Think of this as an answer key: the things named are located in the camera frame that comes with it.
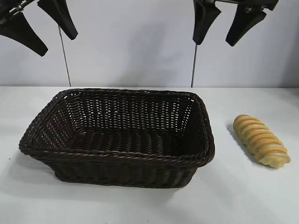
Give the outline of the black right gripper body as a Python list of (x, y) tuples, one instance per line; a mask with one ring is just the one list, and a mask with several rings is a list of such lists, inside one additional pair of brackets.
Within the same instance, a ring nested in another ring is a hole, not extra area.
[(278, 0), (216, 0), (232, 4), (244, 4), (249, 6), (259, 6), (271, 11), (276, 7)]

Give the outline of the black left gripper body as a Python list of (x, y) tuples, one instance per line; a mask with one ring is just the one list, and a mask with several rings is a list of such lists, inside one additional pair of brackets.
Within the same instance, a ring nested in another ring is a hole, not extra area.
[(5, 24), (8, 19), (35, 0), (0, 0), (0, 24)]

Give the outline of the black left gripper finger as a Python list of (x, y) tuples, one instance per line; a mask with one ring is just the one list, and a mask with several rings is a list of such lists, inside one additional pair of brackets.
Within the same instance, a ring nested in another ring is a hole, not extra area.
[(66, 0), (39, 0), (37, 4), (57, 23), (69, 39), (74, 40), (77, 37), (78, 32), (71, 19)]
[(22, 12), (0, 20), (0, 34), (23, 44), (39, 56), (44, 56), (48, 51)]

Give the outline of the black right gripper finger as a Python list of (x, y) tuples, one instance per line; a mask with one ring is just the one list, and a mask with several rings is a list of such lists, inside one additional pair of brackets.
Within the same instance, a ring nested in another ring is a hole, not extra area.
[(226, 37), (230, 46), (237, 42), (256, 24), (266, 17), (263, 7), (257, 5), (238, 4), (233, 23)]
[(221, 13), (215, 0), (194, 0), (194, 31), (193, 41), (201, 44), (214, 20)]

